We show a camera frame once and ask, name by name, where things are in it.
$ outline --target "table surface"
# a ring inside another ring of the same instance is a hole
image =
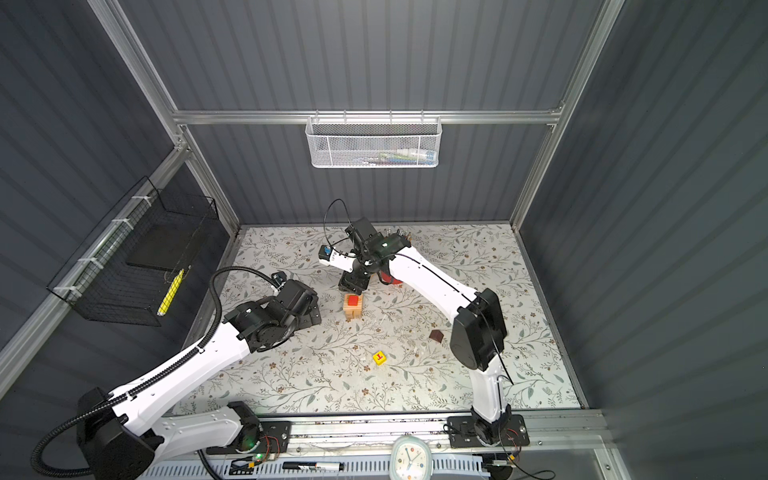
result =
[[[397,226],[377,226],[392,231]],[[515,237],[506,224],[408,225],[413,246],[446,273],[502,302],[508,328],[502,358],[514,380],[505,383],[515,409],[578,408],[561,354],[547,326]],[[342,238],[329,228],[331,241]],[[203,412],[244,400],[255,413],[445,411],[468,409],[468,370],[451,353],[451,325],[415,290],[382,285],[374,276],[363,294],[362,318],[344,316],[340,270],[322,266],[319,227],[253,227],[234,264],[272,273],[283,270],[319,294],[323,322],[296,332],[281,347],[254,353],[221,370],[182,399],[174,413]],[[348,250],[350,242],[338,245]],[[221,301],[224,312],[272,293],[254,275],[232,272]],[[439,329],[445,338],[429,338]],[[378,366],[373,355],[383,351]]]

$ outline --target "alarm clock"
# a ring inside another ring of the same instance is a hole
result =
[[[432,477],[432,452],[422,440],[404,435],[395,441],[389,461],[392,480],[429,480]]]

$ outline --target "black marker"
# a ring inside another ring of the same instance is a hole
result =
[[[335,462],[283,462],[285,470],[307,470],[311,472],[343,472],[344,464]]]

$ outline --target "dark gray panel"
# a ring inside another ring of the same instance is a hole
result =
[[[547,109],[598,0],[124,2],[179,108]]]
[[[201,194],[187,168],[179,170],[166,188]],[[74,416],[80,396],[96,386],[109,391],[179,351],[228,240],[219,224],[202,246],[159,327],[90,322],[74,312],[64,318],[0,400],[0,476],[43,478],[31,470],[30,453],[46,432]],[[47,462],[62,468],[85,466],[73,432],[66,432],[46,449]]]
[[[547,127],[445,126],[436,168],[370,170],[313,167],[296,125],[192,131],[240,220],[268,224],[322,222],[337,197],[353,217],[378,222],[506,220]]]
[[[762,475],[766,18],[629,2],[522,228],[633,478]]]
[[[0,2],[0,346],[171,149],[86,2]]]

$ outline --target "yellow highlighter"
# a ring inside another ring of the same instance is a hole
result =
[[[181,269],[179,274],[176,275],[176,278],[174,278],[174,281],[170,283],[170,286],[168,287],[168,293],[165,294],[165,298],[163,298],[163,301],[160,304],[160,308],[157,309],[158,316],[163,316],[168,313],[168,307],[170,307],[170,303],[174,301],[176,291],[179,290],[179,285],[181,285],[181,280],[183,279],[184,269]]]

